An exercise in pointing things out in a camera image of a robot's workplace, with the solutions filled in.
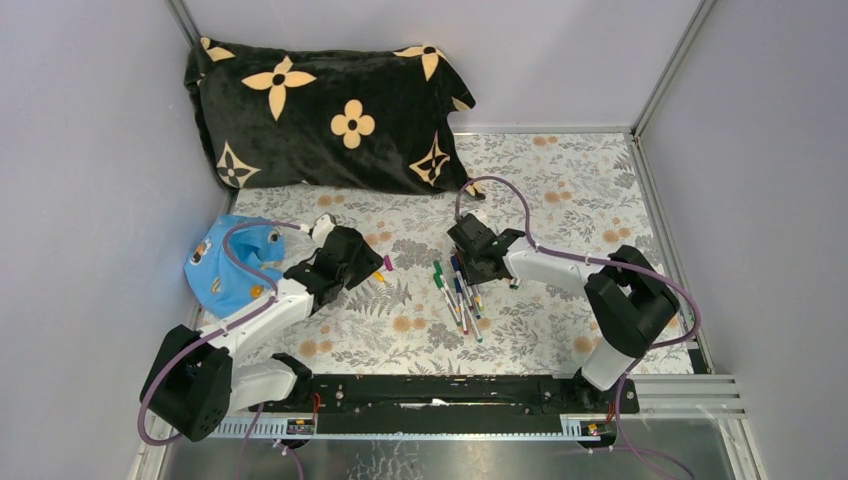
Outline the aluminium frame rail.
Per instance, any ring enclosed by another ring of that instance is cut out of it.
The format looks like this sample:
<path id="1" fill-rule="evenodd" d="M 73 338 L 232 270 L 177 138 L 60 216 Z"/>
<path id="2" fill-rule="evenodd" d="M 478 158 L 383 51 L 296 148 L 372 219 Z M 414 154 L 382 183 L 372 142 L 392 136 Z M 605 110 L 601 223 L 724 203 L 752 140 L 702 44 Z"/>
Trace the aluminium frame rail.
<path id="1" fill-rule="evenodd" d="M 201 441 L 143 445 L 134 479 L 758 479 L 728 375 L 330 375 L 215 414 Z"/>

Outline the bundle of coloured marker pens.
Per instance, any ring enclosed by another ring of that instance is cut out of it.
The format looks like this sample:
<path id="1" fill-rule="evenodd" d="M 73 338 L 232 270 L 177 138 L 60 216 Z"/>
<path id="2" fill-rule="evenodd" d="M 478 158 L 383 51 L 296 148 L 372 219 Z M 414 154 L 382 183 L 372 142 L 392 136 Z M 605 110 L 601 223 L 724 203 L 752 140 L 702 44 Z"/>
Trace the bundle of coloured marker pens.
<path id="1" fill-rule="evenodd" d="M 443 265 L 439 260 L 432 262 L 433 281 L 451 309 L 451 316 L 464 335 L 471 335 L 478 344 L 483 343 L 479 296 L 470 288 L 457 253 Z"/>

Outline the floral patterned table mat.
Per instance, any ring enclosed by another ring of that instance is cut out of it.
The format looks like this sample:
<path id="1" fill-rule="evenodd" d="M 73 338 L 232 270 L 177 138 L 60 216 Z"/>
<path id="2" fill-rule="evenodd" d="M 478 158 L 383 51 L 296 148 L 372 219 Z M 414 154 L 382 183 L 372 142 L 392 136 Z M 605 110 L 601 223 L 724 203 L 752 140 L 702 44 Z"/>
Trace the floral patterned table mat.
<path id="1" fill-rule="evenodd" d="M 571 375 L 601 341 L 583 295 L 539 282 L 511 290 L 484 284 L 478 324 L 483 343 L 464 335 L 433 281 L 448 261 L 455 210 L 484 210 L 495 231 L 529 230 L 546 247 L 604 256 L 638 248 L 663 260 L 621 134 L 468 134 L 456 139 L 485 199 L 454 194 L 403 196 L 341 187 L 242 191 L 233 211 L 288 224 L 330 213 L 388 255 L 386 283 L 371 278 L 343 291 L 309 319 L 270 337 L 249 357 L 287 353 L 316 373 Z"/>

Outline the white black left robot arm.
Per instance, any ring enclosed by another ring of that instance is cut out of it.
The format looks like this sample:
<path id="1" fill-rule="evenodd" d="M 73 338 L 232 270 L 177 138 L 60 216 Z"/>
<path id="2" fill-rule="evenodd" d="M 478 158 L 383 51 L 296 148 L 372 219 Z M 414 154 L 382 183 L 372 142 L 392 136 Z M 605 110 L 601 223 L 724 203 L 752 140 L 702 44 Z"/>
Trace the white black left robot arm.
<path id="1" fill-rule="evenodd" d="M 359 231 L 326 214 L 306 230 L 317 245 L 312 257 L 274 280 L 234 255 L 232 237 L 251 226 L 233 226 L 221 246 L 237 267 L 259 278 L 263 290 L 213 325 L 198 330 L 178 325 L 165 335 L 140 392 L 137 430 L 148 445 L 167 443 L 147 432 L 149 413 L 174 428 L 178 438 L 197 442 L 233 412 L 269 403 L 288 411 L 318 404 L 312 371 L 293 356 L 278 353 L 255 364 L 247 359 L 270 337 L 308 319 L 342 289 L 353 289 L 384 265 Z"/>

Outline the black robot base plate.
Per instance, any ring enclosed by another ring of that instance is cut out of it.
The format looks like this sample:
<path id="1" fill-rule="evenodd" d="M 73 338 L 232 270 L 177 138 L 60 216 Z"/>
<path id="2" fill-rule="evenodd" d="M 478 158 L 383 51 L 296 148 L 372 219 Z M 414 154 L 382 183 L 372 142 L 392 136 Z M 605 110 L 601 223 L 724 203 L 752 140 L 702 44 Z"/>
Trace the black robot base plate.
<path id="1" fill-rule="evenodd" d="M 599 391 L 576 377 L 317 374 L 266 413 L 317 422 L 323 435 L 563 434 L 565 417 L 605 422 L 640 410 L 632 381 Z"/>

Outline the blue cartoon cloth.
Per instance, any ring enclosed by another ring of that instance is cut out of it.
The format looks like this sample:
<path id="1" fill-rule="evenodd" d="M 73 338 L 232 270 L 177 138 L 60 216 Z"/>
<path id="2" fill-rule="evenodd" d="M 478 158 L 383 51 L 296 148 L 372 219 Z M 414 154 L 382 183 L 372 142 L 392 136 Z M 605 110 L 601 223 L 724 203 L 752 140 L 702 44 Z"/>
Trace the blue cartoon cloth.
<path id="1" fill-rule="evenodd" d="M 191 253 L 186 279 L 200 305 L 217 318 L 230 316 L 282 278 L 285 243 L 279 228 L 261 217 L 221 215 Z"/>

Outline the black floral pillow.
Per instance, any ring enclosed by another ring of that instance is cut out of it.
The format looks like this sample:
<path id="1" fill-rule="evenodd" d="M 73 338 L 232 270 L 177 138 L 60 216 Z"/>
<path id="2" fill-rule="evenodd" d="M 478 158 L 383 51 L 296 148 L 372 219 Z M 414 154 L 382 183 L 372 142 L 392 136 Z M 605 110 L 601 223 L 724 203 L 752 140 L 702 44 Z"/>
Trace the black floral pillow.
<path id="1" fill-rule="evenodd" d="M 223 189 L 307 184 L 482 197 L 449 124 L 476 101 L 436 46 L 292 51 L 203 37 L 183 83 Z"/>

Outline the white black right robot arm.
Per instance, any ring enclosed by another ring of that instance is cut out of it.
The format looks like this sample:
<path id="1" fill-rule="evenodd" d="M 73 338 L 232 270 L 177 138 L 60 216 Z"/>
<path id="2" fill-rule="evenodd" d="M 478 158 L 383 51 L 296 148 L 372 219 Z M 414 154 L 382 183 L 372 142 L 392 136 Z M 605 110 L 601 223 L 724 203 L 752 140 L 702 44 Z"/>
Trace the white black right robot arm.
<path id="1" fill-rule="evenodd" d="M 602 334 L 573 386 L 575 402 L 589 412 L 612 400 L 619 378 L 680 310 L 666 278 L 631 246 L 607 259 L 554 251 L 520 230 L 497 234 L 472 214 L 459 219 L 448 235 L 471 285 L 530 280 L 584 294 Z"/>

